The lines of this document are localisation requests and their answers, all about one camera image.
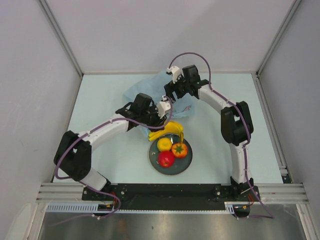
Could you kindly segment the red fake apple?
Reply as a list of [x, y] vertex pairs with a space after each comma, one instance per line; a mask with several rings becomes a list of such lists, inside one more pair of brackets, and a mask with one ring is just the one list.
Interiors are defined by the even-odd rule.
[[171, 151], [161, 151], [157, 158], [158, 164], [163, 168], [170, 168], [175, 162], [175, 156]]

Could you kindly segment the orange fake persimmon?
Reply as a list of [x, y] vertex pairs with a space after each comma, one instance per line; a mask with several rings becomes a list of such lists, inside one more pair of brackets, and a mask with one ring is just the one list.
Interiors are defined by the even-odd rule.
[[175, 143], [171, 147], [171, 152], [175, 158], [182, 159], [188, 154], [188, 147], [184, 143]]

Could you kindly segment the yellow fake banana bunch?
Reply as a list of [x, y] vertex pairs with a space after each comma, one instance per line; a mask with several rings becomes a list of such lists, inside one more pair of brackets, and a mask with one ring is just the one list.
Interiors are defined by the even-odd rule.
[[184, 127], [182, 124], [176, 122], [176, 121], [170, 121], [167, 123], [167, 125], [162, 130], [150, 132], [148, 134], [148, 140], [154, 141], [158, 139], [161, 136], [164, 136], [166, 134], [176, 134], [179, 136], [180, 142], [182, 143], [184, 140]]

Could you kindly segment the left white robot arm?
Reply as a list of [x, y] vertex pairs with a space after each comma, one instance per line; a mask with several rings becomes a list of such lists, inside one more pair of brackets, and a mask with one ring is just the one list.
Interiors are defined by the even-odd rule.
[[54, 175], [61, 179], [58, 170], [72, 179], [93, 189], [100, 200], [110, 196], [109, 180], [92, 167], [92, 153], [111, 138], [142, 126], [151, 132], [163, 130], [173, 114], [173, 103], [168, 96], [162, 96], [160, 102], [144, 93], [139, 93], [133, 102], [129, 102], [115, 111], [114, 115], [98, 126], [75, 133], [65, 132], [54, 157]]

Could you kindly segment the yellow fake lemon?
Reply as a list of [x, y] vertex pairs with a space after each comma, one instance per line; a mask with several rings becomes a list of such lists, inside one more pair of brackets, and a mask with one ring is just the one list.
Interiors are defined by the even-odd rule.
[[172, 148], [172, 142], [169, 138], [163, 137], [157, 141], [157, 148], [160, 152], [170, 151]]

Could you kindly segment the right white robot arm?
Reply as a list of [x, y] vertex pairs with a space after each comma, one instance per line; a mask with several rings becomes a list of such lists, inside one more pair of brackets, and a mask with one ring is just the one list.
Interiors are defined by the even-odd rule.
[[230, 194], [235, 200], [242, 201], [248, 196], [249, 189], [253, 188], [247, 145], [251, 141], [254, 127], [248, 104], [245, 101], [232, 102], [215, 90], [209, 80], [201, 80], [195, 65], [184, 68], [171, 66], [166, 69], [166, 74], [172, 80], [164, 86], [164, 90], [173, 101], [189, 94], [220, 113], [221, 135], [229, 144], [231, 152], [230, 180], [233, 186]]

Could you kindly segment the light blue plastic bag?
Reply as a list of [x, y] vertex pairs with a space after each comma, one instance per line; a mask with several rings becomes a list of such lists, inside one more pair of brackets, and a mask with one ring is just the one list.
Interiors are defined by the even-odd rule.
[[[124, 103], [133, 102], [136, 95], [143, 93], [152, 97], [155, 103], [162, 100], [165, 89], [164, 86], [172, 80], [171, 76], [165, 71], [157, 74], [129, 74], [128, 83], [125, 84], [122, 93]], [[173, 105], [171, 121], [178, 119], [188, 119], [195, 115], [195, 104], [192, 97], [185, 95], [181, 99], [176, 99]]]

